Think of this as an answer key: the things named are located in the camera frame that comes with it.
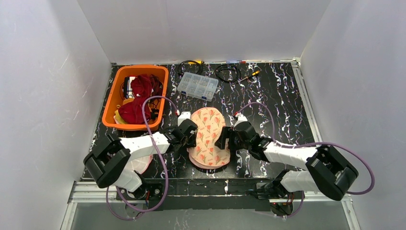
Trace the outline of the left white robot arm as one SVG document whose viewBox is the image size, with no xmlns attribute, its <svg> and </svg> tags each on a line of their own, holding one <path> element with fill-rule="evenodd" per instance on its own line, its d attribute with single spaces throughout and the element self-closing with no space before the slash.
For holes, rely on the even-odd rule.
<svg viewBox="0 0 406 230">
<path fill-rule="evenodd" d="M 99 188 L 114 185 L 134 192 L 142 186 L 142 179 L 128 168 L 128 163 L 145 156 L 195 146 L 197 130 L 198 126 L 192 120 L 185 119 L 178 126 L 151 136 L 116 138 L 108 135 L 102 145 L 84 158 L 83 163 Z"/>
</svg>

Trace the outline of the floral pink fabric pouch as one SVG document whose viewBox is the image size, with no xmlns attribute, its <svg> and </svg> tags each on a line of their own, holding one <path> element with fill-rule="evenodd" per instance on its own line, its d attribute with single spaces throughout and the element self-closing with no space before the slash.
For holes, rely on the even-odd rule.
<svg viewBox="0 0 406 230">
<path fill-rule="evenodd" d="M 191 120 L 198 126 L 196 147 L 188 148 L 190 161 L 198 168 L 218 169 L 230 162 L 228 147 L 219 149 L 215 146 L 222 128 L 226 126 L 224 116 L 213 107 L 204 107 L 191 115 Z"/>
</svg>

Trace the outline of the white mesh laundry bag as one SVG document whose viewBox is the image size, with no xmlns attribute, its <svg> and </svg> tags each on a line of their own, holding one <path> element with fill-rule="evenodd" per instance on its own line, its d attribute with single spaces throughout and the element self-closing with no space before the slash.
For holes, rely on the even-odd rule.
<svg viewBox="0 0 406 230">
<path fill-rule="evenodd" d="M 150 166 L 153 156 L 144 156 L 133 161 L 133 169 L 139 174 L 143 174 Z"/>
</svg>

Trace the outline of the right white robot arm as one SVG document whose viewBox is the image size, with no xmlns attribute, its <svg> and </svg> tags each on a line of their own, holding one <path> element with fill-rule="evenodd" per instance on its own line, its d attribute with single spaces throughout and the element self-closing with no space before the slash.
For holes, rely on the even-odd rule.
<svg viewBox="0 0 406 230">
<path fill-rule="evenodd" d="M 258 199 L 311 191 L 340 201 L 359 175 L 357 169 L 330 144 L 282 147 L 273 139 L 260 136 L 247 121 L 234 127 L 224 127 L 214 144 L 222 150 L 247 150 L 260 161 L 299 168 L 299 171 L 283 170 L 271 183 L 254 189 L 251 194 Z"/>
</svg>

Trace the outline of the dark red lace bra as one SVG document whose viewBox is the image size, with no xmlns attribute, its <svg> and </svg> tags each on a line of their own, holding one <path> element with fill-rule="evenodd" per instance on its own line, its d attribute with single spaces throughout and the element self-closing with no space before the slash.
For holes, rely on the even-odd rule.
<svg viewBox="0 0 406 230">
<path fill-rule="evenodd" d="M 155 119 L 156 115 L 151 114 L 147 98 L 162 94 L 162 84 L 159 78 L 153 74 L 141 74 L 134 77 L 130 82 L 130 93 L 132 101 L 124 103 L 119 114 L 126 124 L 141 125 L 144 119 L 147 121 Z"/>
</svg>

